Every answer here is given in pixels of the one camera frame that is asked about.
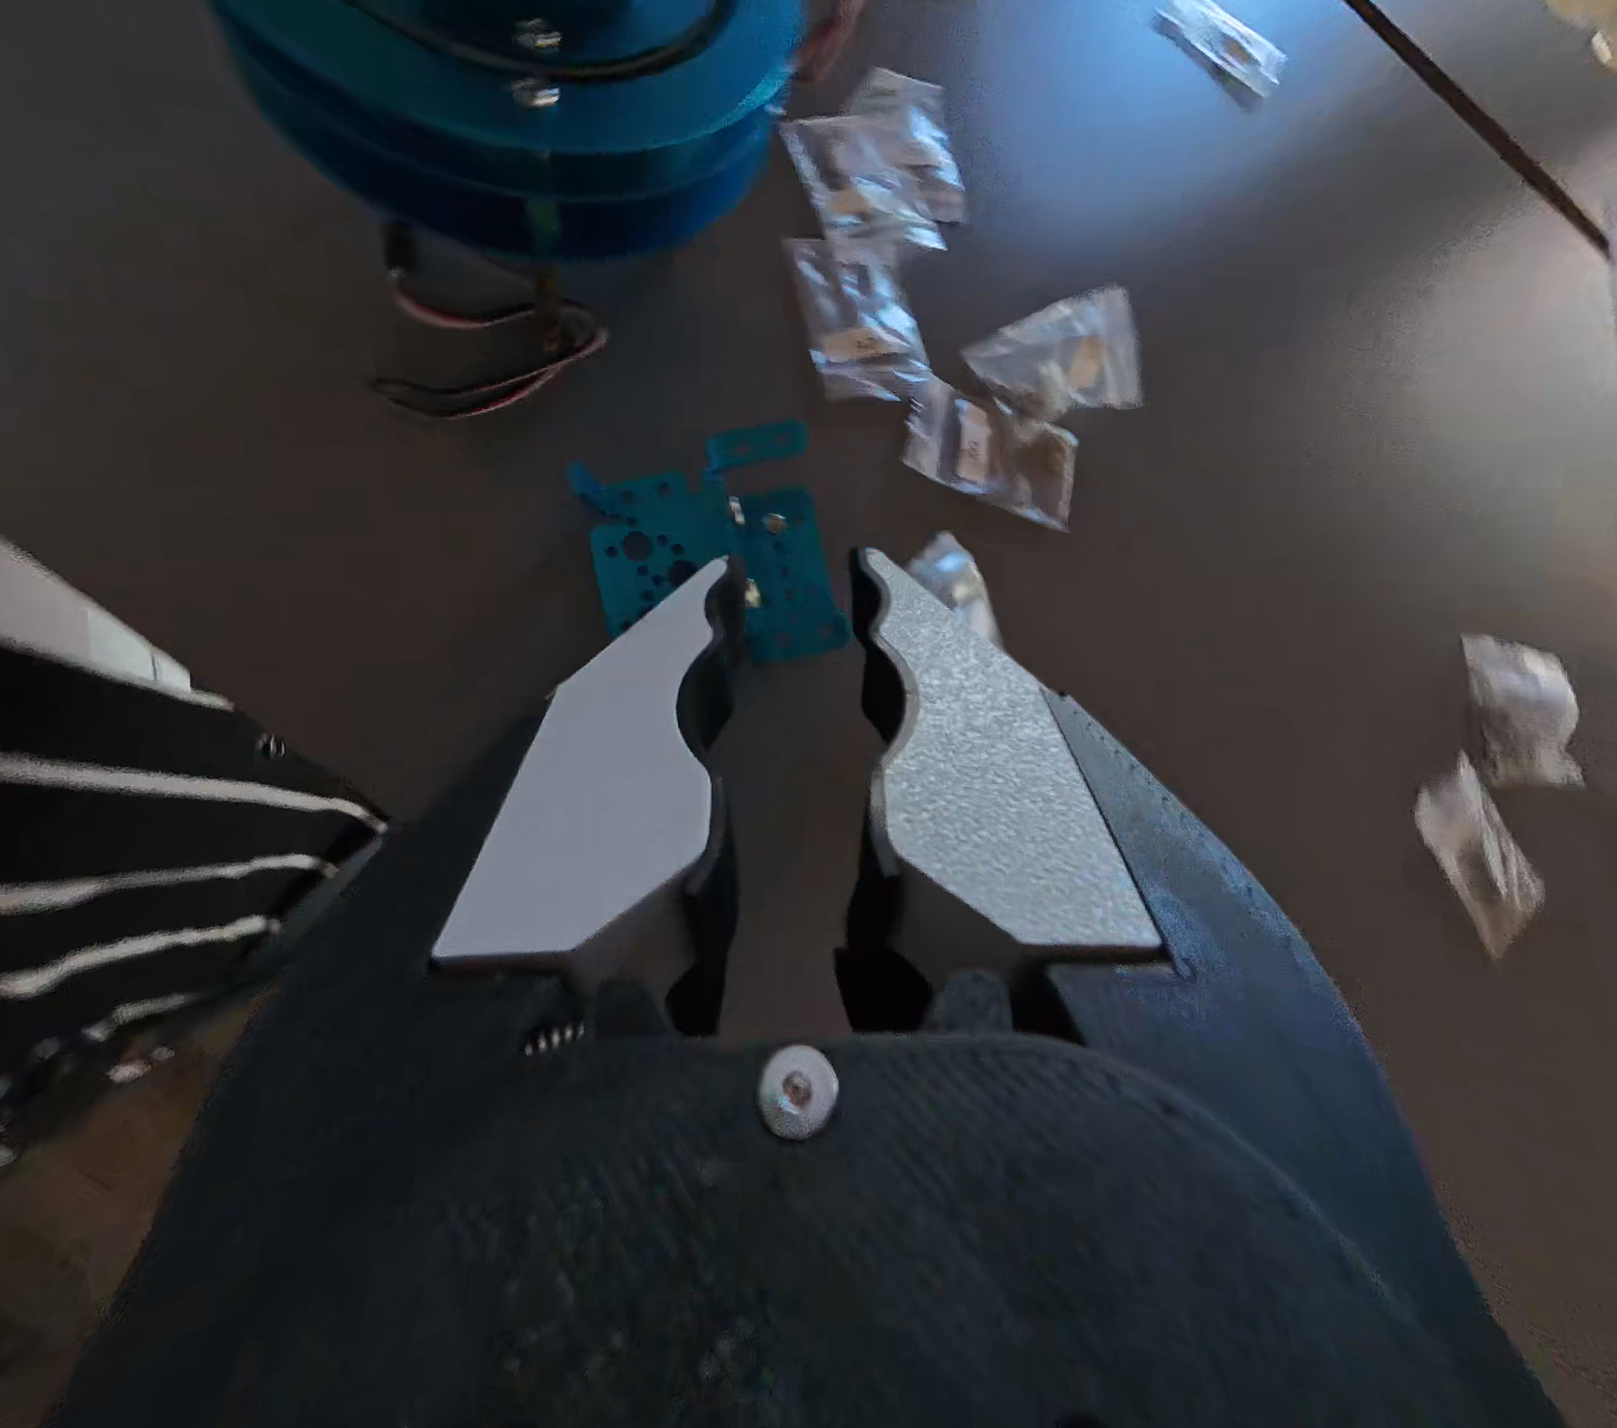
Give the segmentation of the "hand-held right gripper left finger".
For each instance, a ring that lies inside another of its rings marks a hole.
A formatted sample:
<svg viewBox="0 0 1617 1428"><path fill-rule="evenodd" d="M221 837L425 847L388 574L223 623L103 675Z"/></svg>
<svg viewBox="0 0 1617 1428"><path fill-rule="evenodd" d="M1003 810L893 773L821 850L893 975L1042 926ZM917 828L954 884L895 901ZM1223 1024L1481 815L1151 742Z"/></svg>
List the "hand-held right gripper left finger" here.
<svg viewBox="0 0 1617 1428"><path fill-rule="evenodd" d="M705 562L550 695L432 946L449 973L644 987L716 1030L740 921L715 749L735 710L745 599Z"/></svg>

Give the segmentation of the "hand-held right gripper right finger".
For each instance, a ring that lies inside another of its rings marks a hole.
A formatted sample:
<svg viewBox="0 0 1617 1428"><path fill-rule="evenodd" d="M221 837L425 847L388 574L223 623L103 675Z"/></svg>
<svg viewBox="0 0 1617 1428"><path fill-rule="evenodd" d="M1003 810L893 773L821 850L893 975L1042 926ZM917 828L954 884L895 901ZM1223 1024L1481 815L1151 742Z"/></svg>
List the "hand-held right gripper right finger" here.
<svg viewBox="0 0 1617 1428"><path fill-rule="evenodd" d="M1156 968L1166 939L1053 694L880 549L851 552L860 707L880 739L836 983L860 1034L919 1030L986 975Z"/></svg>

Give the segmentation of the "blue perforated metal plate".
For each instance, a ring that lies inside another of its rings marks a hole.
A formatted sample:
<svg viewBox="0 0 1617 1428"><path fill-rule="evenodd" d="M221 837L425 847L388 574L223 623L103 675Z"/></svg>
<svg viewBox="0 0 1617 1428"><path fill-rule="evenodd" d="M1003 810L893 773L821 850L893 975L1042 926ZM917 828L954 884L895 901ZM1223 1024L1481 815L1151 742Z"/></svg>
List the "blue perforated metal plate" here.
<svg viewBox="0 0 1617 1428"><path fill-rule="evenodd" d="M716 561L738 569L742 635L760 665L843 650L838 603L812 495L801 486L740 493L723 473L654 471L605 481L568 468L595 513L590 557L610 636L632 630Z"/></svg>

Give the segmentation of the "blue toy robot arm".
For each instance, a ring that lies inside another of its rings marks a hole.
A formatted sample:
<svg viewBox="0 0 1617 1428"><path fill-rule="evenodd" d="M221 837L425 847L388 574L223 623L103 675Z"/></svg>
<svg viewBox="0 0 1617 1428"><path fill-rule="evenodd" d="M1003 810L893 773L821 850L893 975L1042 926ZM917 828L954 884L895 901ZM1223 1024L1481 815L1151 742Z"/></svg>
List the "blue toy robot arm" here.
<svg viewBox="0 0 1617 1428"><path fill-rule="evenodd" d="M804 0L206 0L262 113L388 219L519 262L683 246L772 151Z"/></svg>

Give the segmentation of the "dark grey desk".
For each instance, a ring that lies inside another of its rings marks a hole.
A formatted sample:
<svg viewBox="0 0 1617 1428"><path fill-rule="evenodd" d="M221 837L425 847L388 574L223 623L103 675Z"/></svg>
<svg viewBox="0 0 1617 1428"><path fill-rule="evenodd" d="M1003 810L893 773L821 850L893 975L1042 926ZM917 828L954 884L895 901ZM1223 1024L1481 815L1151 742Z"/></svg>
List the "dark grey desk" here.
<svg viewBox="0 0 1617 1428"><path fill-rule="evenodd" d="M610 347L435 424L513 338L415 328L375 227L203 0L4 0L4 537L396 815L600 643L567 466L801 417L828 549L951 529L1011 648L1301 928L1567 1418L1614 1424L1609 273L1341 0L883 0L969 222L927 348L1121 283L1144 404L1079 419L1068 532L831 406L777 151L696 242L577 291Z"/></svg>

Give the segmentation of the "black white-striped jacket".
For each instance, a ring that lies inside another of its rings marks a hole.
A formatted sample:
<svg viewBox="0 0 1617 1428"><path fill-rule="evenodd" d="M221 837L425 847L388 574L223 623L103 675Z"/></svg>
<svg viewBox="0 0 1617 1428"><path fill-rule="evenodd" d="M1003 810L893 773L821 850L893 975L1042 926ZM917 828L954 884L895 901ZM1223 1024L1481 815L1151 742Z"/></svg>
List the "black white-striped jacket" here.
<svg viewBox="0 0 1617 1428"><path fill-rule="evenodd" d="M220 695L4 643L4 1167L263 990L390 828Z"/></svg>

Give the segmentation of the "white shirt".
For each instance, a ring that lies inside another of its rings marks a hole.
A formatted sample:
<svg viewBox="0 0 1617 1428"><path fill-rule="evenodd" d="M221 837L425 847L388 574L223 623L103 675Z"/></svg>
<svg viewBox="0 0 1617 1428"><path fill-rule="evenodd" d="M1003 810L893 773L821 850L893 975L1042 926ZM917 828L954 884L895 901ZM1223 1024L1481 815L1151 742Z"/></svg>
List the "white shirt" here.
<svg viewBox="0 0 1617 1428"><path fill-rule="evenodd" d="M11 540L2 540L2 646L198 705L235 709L228 697L194 682L186 665Z"/></svg>

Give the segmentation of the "small blue metal bracket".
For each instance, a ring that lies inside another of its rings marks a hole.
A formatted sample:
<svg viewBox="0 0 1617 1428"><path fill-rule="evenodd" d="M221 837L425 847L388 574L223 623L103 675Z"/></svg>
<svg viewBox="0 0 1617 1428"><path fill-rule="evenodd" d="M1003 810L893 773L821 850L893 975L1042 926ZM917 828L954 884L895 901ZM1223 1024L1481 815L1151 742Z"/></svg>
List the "small blue metal bracket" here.
<svg viewBox="0 0 1617 1428"><path fill-rule="evenodd" d="M703 475L720 481L737 470L792 461L809 443L809 429L801 421L727 427L705 441Z"/></svg>

